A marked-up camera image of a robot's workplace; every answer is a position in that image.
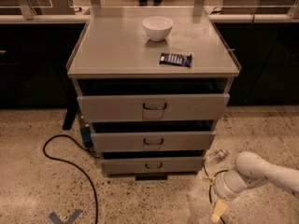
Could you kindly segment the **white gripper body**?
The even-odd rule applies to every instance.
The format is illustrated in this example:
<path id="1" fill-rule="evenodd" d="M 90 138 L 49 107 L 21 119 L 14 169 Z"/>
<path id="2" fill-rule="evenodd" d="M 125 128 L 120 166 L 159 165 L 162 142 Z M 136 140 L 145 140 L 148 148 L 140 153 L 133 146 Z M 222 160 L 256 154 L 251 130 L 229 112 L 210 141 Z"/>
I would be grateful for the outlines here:
<path id="1" fill-rule="evenodd" d="M 232 201 L 248 187 L 248 178 L 235 168 L 216 176 L 214 181 L 215 194 L 225 201 Z"/>

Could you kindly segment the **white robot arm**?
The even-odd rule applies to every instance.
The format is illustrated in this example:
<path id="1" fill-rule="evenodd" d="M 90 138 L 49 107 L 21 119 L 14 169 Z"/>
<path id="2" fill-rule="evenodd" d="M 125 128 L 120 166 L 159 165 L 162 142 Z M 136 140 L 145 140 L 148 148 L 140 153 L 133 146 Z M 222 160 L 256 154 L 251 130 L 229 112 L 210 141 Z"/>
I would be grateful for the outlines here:
<path id="1" fill-rule="evenodd" d="M 235 158 L 235 165 L 228 171 L 206 179 L 218 197 L 210 218 L 213 223 L 221 219 L 228 208 L 228 202 L 236 199 L 242 191 L 255 189 L 266 183 L 299 198 L 298 170 L 275 165 L 249 151 L 240 152 Z"/>

